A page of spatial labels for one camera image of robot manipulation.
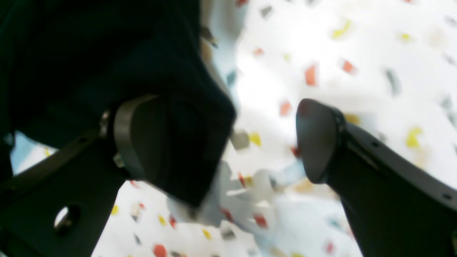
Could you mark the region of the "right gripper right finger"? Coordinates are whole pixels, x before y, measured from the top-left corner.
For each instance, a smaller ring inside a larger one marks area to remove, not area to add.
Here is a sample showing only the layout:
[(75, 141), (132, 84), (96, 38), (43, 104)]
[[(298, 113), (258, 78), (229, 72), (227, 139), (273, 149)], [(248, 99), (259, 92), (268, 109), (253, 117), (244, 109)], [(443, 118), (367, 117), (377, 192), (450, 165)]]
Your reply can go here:
[(296, 134), (306, 176), (338, 194), (364, 257), (456, 256), (456, 189), (319, 101), (300, 101)]

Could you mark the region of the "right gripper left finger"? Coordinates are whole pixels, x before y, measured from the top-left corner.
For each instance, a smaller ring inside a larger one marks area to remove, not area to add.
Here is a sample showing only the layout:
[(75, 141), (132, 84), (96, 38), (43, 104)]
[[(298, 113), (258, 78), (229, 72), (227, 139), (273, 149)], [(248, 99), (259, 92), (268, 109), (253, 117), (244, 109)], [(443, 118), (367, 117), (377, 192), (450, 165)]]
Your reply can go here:
[(167, 162), (167, 104), (145, 95), (100, 127), (1, 185), (1, 252), (89, 257), (127, 180), (152, 182)]

